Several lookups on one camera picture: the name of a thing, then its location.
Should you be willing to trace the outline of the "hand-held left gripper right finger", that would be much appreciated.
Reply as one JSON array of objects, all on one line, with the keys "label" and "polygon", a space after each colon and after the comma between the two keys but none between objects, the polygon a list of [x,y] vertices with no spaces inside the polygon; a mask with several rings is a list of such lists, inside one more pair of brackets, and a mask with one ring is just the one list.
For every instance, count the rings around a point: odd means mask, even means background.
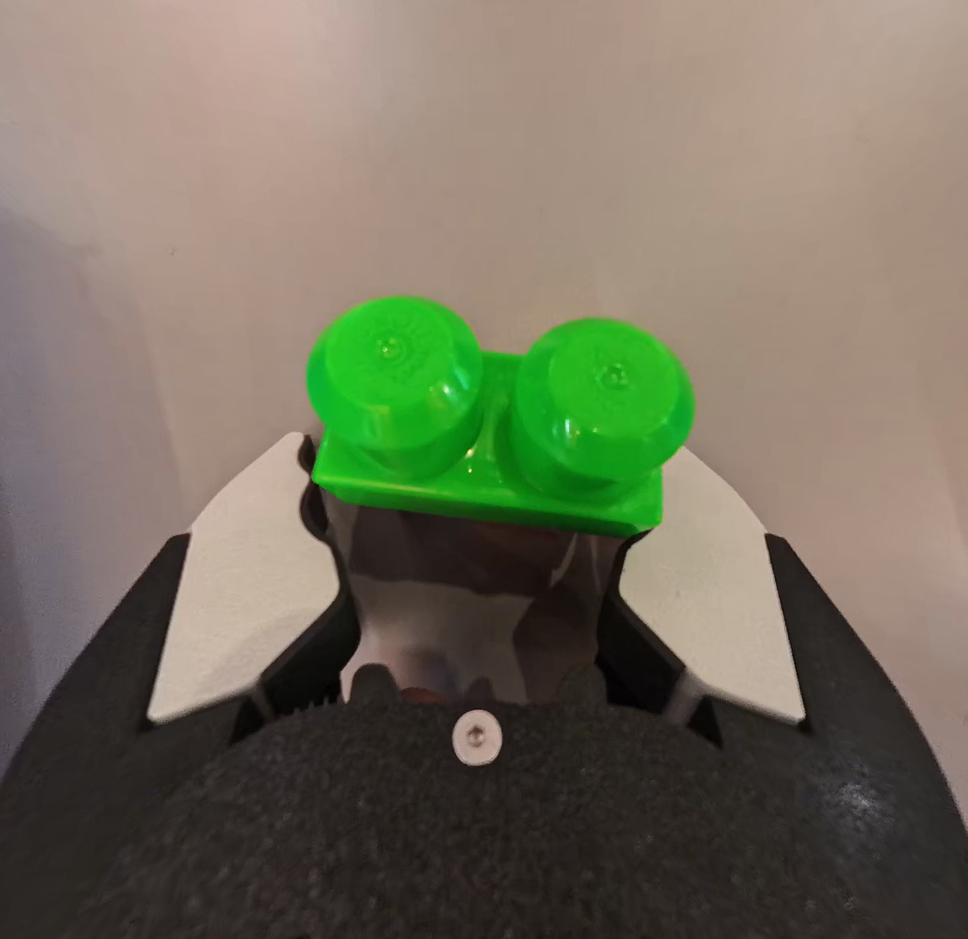
[{"label": "hand-held left gripper right finger", "polygon": [[805,704],[763,524],[687,449],[662,481],[662,521],[617,553],[598,620],[601,661],[636,706],[675,724],[715,699],[800,725]]}]

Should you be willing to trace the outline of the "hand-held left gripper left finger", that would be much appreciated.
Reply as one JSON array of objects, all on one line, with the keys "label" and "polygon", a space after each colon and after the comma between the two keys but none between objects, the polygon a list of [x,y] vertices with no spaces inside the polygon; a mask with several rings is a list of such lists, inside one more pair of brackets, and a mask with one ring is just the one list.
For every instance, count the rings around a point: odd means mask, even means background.
[{"label": "hand-held left gripper left finger", "polygon": [[333,549],[311,534],[301,503],[311,439],[284,435],[201,509],[189,543],[147,721],[172,724],[230,700],[266,705],[271,665],[340,589]]}]

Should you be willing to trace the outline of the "green double toy block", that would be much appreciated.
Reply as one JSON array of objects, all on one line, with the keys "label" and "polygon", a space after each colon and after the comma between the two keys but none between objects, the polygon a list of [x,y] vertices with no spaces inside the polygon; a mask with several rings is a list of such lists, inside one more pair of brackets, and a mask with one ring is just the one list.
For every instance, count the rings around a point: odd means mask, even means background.
[{"label": "green double toy block", "polygon": [[663,467],[695,395],[647,331],[588,317],[524,354],[484,350],[452,309],[361,303],[321,333],[307,393],[322,425],[312,469],[358,506],[637,537],[663,517]]}]

